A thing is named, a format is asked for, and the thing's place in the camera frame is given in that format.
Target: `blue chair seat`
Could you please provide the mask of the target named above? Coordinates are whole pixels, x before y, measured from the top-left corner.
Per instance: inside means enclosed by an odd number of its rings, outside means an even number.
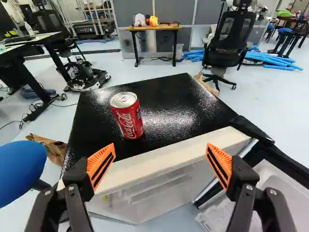
[[[280,33],[283,33],[283,32],[285,32],[285,31],[293,31],[293,30],[290,29],[290,28],[279,28],[279,29],[278,29],[278,32],[280,32]]]
[[[34,141],[0,146],[0,208],[26,193],[40,178],[46,150]]]

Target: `black desk leg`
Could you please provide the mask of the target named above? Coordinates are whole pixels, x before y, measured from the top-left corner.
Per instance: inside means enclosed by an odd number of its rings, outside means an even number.
[[[134,54],[135,54],[135,60],[136,60],[134,66],[135,66],[135,67],[138,67],[138,65],[140,64],[140,61],[141,61],[141,57],[139,57],[139,54],[138,54],[138,52],[137,52],[136,39],[135,39],[136,31],[132,30],[131,33],[132,33]]]
[[[61,73],[61,75],[65,79],[65,81],[69,82],[71,80],[71,77],[68,74],[68,72],[66,71],[65,67],[63,66],[63,63],[61,62],[60,58],[58,57],[57,52],[50,45],[45,44],[44,46],[46,47],[48,53],[50,54],[55,65],[57,66],[57,69],[59,70],[59,72]]]
[[[24,122],[34,121],[59,95],[50,97],[49,94],[41,87],[34,76],[25,67],[23,61],[19,58],[13,60],[13,63],[17,69],[17,72],[22,76],[31,89],[38,95],[43,101],[43,105],[38,107],[35,111],[24,118]]]
[[[305,38],[308,36],[308,34],[304,35],[303,38],[301,39],[299,45],[298,45],[298,48],[301,48],[301,45],[303,45],[304,41],[305,41]]]
[[[293,40],[292,45],[290,46],[288,52],[287,52],[283,57],[285,57],[285,58],[288,58],[288,57],[289,57],[291,51],[293,50],[293,48],[294,48],[295,45],[297,44],[299,38],[300,38],[299,35],[296,34],[296,35],[295,35],[295,38],[294,38],[294,40]]]
[[[289,45],[290,41],[294,38],[294,35],[292,33],[288,33],[286,40],[284,41],[284,43],[282,44],[282,47],[280,49],[280,51],[278,52],[278,55],[280,57],[283,56],[284,51],[286,50],[287,46]]]
[[[177,32],[178,30],[173,30],[174,32],[174,52],[173,52],[173,66],[176,66],[176,44],[177,44]]]

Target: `standing desk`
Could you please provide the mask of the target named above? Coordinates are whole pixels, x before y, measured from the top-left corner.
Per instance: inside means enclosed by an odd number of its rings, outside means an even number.
[[[178,24],[160,24],[157,27],[151,27],[151,26],[143,26],[143,27],[127,27],[126,30],[130,31],[132,33],[132,40],[133,40],[133,46],[134,46],[134,54],[135,54],[135,67],[138,67],[141,57],[139,57],[139,54],[137,52],[137,46],[136,46],[136,38],[135,35],[138,31],[145,31],[145,30],[169,30],[174,33],[174,51],[173,51],[173,66],[176,66],[176,44],[177,44],[177,32],[179,29],[181,29]]]
[[[25,60],[22,57],[22,53],[26,48],[27,47],[24,44],[15,44],[7,47],[4,51],[0,52],[0,65],[13,65],[16,68],[16,72],[20,76],[20,78],[24,78],[26,83],[43,101],[42,106],[38,107],[35,111],[33,111],[31,114],[29,114],[23,119],[25,122],[34,121],[58,97],[58,95],[50,97],[49,94],[41,87],[41,85],[36,81],[34,76],[25,67]]]
[[[59,56],[57,55],[57,52],[54,50],[52,43],[59,40],[59,36],[62,32],[51,32],[51,33],[45,33],[45,34],[38,34],[35,36],[32,40],[27,41],[19,41],[19,42],[13,42],[13,43],[6,43],[5,46],[12,46],[12,45],[18,45],[18,44],[26,44],[26,45],[44,45],[44,47],[47,49],[48,53],[50,54],[51,58],[53,59],[57,69],[63,76],[66,82],[71,80],[70,75],[66,71],[65,67],[63,66],[63,63],[61,62]]]

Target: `black textured tabletop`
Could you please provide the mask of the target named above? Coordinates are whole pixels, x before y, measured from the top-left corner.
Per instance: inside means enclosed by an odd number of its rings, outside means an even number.
[[[112,116],[111,97],[137,94],[144,134],[126,140]],[[116,159],[123,160],[228,126],[237,114],[189,74],[182,73],[80,95],[62,172],[83,156],[114,143]]]

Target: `can lid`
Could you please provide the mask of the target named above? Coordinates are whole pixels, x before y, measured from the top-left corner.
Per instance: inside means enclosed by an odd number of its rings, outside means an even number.
[[[137,100],[137,96],[132,92],[120,92],[115,94],[111,100],[111,106],[115,108],[127,108],[133,105]]]

